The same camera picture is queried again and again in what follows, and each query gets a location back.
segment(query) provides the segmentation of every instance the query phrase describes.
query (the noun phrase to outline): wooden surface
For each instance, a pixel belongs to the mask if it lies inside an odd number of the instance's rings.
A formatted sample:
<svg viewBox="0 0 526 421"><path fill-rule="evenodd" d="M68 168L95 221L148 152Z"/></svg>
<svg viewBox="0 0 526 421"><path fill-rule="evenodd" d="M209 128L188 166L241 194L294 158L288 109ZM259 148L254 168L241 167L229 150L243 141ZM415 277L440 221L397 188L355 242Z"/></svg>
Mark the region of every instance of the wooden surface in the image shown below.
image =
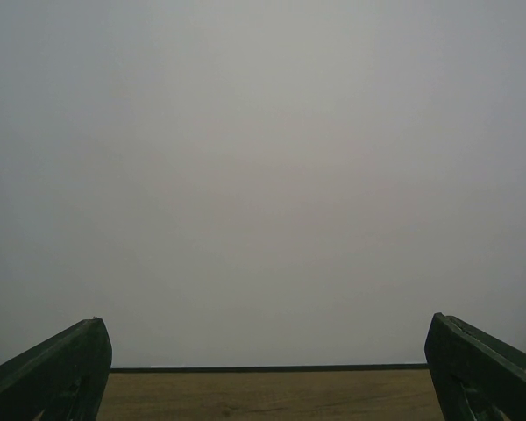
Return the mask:
<svg viewBox="0 0 526 421"><path fill-rule="evenodd" d="M442 421L428 370L111 374L98 420Z"/></svg>

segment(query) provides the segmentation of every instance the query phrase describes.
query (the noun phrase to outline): dark horizontal line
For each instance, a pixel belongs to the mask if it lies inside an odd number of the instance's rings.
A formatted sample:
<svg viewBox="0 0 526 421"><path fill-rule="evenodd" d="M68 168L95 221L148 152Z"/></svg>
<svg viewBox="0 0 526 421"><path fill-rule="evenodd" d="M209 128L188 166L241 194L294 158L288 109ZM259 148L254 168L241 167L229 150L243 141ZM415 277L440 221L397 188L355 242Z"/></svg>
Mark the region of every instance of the dark horizontal line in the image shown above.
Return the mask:
<svg viewBox="0 0 526 421"><path fill-rule="evenodd" d="M330 371L424 370L427 364L365 364L343 366L274 366L274 367L154 367L112 368L111 373L319 373Z"/></svg>

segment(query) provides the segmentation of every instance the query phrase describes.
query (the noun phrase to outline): plain backdrop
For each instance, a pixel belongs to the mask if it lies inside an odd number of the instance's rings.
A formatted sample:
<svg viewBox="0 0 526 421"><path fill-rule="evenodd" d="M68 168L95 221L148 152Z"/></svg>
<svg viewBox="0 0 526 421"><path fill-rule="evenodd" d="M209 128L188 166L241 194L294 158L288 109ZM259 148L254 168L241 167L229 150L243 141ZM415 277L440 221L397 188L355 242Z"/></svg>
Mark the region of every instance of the plain backdrop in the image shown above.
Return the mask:
<svg viewBox="0 0 526 421"><path fill-rule="evenodd" d="M526 352L526 0L0 1L0 363Z"/></svg>

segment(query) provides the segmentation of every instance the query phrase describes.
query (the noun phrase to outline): white wall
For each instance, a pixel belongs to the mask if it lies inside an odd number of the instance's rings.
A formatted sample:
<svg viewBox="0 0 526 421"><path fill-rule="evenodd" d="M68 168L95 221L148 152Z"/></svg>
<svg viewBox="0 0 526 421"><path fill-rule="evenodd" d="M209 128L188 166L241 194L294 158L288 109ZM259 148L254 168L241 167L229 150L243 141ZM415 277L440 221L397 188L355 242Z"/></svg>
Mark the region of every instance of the white wall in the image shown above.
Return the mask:
<svg viewBox="0 0 526 421"><path fill-rule="evenodd" d="M526 1L0 2L0 362L526 351Z"/></svg>

